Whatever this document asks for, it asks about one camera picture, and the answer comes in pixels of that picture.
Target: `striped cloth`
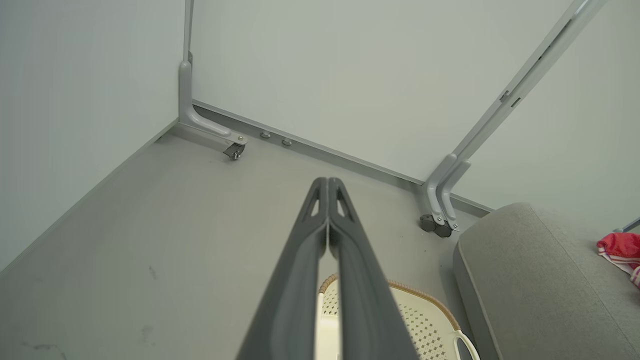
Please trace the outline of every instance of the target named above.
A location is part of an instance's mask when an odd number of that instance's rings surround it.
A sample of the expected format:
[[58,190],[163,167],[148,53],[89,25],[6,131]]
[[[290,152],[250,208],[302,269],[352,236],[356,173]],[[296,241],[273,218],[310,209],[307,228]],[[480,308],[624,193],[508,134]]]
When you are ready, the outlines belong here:
[[631,275],[631,282],[640,288],[640,235],[609,234],[598,241],[598,255]]

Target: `black caster wheel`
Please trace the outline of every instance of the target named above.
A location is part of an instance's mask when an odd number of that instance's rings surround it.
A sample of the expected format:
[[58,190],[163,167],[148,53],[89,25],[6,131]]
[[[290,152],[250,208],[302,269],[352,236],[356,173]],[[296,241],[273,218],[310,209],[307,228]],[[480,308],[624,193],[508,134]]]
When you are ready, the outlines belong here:
[[238,160],[242,152],[244,151],[244,145],[239,143],[234,143],[230,147],[225,150],[225,155],[227,155],[231,160]]
[[420,228],[422,228],[422,230],[425,230],[428,233],[430,233],[431,231],[434,231],[437,225],[438,224],[436,224],[436,222],[433,221],[433,217],[431,215],[422,215],[420,217]]
[[451,227],[449,227],[449,222],[445,221],[444,225],[436,225],[436,229],[433,231],[441,238],[448,238],[451,236]]

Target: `white wall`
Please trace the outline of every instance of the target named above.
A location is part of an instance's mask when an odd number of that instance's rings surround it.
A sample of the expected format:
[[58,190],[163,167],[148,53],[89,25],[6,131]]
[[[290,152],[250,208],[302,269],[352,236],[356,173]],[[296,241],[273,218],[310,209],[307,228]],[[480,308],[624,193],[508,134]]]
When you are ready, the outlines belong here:
[[640,217],[640,2],[610,0],[471,158],[454,192],[529,201],[603,233]]
[[198,0],[193,96],[425,180],[571,0]]
[[183,35],[184,0],[0,2],[0,270],[176,119]]

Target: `cream plastic basket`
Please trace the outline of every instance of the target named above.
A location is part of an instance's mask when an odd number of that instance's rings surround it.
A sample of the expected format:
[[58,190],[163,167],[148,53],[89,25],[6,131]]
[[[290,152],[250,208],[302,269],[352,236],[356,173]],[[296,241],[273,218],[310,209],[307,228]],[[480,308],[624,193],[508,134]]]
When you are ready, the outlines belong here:
[[[421,360],[458,360],[462,340],[474,360],[480,357],[451,312],[433,297],[395,281],[388,281],[413,345]],[[316,313],[316,360],[340,360],[340,309],[337,274],[320,287]]]

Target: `gray fabric upholstery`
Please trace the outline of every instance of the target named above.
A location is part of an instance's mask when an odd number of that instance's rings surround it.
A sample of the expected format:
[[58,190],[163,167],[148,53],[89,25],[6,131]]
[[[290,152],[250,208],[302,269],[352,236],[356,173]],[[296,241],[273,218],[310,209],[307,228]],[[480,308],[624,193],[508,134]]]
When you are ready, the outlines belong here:
[[640,291],[598,240],[529,204],[460,236],[454,273],[483,360],[640,358]]

